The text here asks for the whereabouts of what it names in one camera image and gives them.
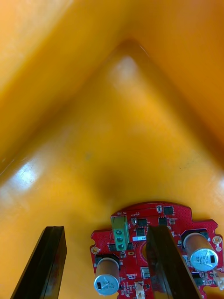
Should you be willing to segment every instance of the electrolytic capacitor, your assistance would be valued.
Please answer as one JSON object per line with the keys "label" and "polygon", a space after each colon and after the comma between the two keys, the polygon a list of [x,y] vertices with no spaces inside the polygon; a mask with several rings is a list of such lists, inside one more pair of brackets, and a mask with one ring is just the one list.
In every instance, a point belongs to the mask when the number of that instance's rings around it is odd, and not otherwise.
{"label": "electrolytic capacitor", "polygon": [[109,296],[119,289],[119,265],[109,257],[102,258],[97,265],[95,289],[100,295]]}
{"label": "electrolytic capacitor", "polygon": [[196,270],[206,272],[217,266],[218,255],[202,234],[189,234],[184,239],[183,246]]}

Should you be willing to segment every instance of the black chip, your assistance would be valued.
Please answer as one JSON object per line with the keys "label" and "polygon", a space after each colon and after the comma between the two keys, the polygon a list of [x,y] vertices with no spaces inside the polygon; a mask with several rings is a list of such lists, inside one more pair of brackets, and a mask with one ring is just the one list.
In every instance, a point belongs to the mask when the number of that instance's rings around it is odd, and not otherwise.
{"label": "black chip", "polygon": [[163,210],[165,215],[173,215],[174,209],[172,206],[165,206]]}
{"label": "black chip", "polygon": [[167,218],[164,217],[164,218],[158,218],[159,220],[159,225],[165,225],[167,226]]}
{"label": "black chip", "polygon": [[138,226],[147,226],[147,219],[138,219]]}
{"label": "black chip", "polygon": [[110,251],[117,251],[115,244],[109,244]]}
{"label": "black chip", "polygon": [[127,250],[133,250],[133,249],[134,249],[133,243],[128,243]]}
{"label": "black chip", "polygon": [[202,278],[200,277],[198,272],[192,273],[192,277],[197,286],[203,285]]}
{"label": "black chip", "polygon": [[143,228],[137,228],[136,234],[137,234],[137,237],[143,237],[143,236],[145,236],[145,230]]}

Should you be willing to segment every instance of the red circuit board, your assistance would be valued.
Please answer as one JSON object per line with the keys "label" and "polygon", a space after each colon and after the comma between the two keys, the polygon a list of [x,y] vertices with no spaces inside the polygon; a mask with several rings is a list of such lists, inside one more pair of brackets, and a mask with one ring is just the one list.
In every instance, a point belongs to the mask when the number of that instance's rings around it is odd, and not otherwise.
{"label": "red circuit board", "polygon": [[[172,215],[165,215],[164,208],[172,207]],[[95,241],[95,245],[91,246],[91,257],[94,267],[94,272],[96,272],[96,260],[95,254],[98,255],[108,255],[114,254],[119,258],[120,263],[120,288],[119,299],[135,298],[135,282],[143,282],[145,298],[153,299],[153,290],[151,286],[150,278],[142,277],[142,268],[147,267],[147,261],[144,257],[144,245],[146,244],[146,234],[147,226],[141,227],[144,229],[145,237],[137,237],[136,229],[139,228],[136,224],[136,220],[146,219],[147,225],[158,226],[159,219],[166,218],[167,226],[171,230],[172,236],[184,257],[190,272],[195,272],[196,270],[192,268],[189,259],[186,256],[186,252],[182,249],[181,235],[186,230],[198,230],[205,229],[208,232],[208,241],[210,242],[213,249],[218,255],[218,265],[217,269],[224,272],[224,260],[223,260],[223,242],[220,244],[214,244],[213,238],[217,236],[215,234],[215,229],[218,227],[217,223],[213,220],[203,220],[203,221],[193,221],[192,212],[189,207],[168,203],[168,202],[145,202],[129,206],[124,208],[112,216],[126,215],[128,221],[129,230],[129,242],[132,243],[133,249],[126,251],[111,251],[110,247],[114,244],[112,229],[109,230],[97,230],[92,234],[92,239]],[[202,298],[206,299],[207,295],[203,292],[203,288],[206,285],[216,287],[216,283],[213,280],[213,272],[200,272],[200,277],[203,280],[203,285],[199,286],[199,292]]]}

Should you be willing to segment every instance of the green terminal block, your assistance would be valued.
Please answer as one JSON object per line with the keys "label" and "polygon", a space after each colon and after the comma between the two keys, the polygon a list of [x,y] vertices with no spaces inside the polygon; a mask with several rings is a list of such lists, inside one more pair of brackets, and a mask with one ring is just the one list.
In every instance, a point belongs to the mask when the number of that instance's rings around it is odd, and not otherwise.
{"label": "green terminal block", "polygon": [[127,216],[111,217],[111,225],[113,229],[113,237],[116,245],[116,250],[126,250],[129,243]]}

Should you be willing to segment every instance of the white connector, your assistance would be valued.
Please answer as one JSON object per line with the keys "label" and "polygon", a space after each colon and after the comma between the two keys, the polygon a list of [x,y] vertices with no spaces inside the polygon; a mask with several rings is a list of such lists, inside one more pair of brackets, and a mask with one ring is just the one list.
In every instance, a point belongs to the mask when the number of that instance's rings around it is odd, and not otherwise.
{"label": "white connector", "polygon": [[143,281],[138,281],[135,282],[135,291],[136,291],[136,298],[137,299],[145,299],[145,292],[144,292],[144,282]]}
{"label": "white connector", "polygon": [[213,279],[215,280],[217,286],[219,287],[220,290],[224,290],[224,273],[213,269]]}

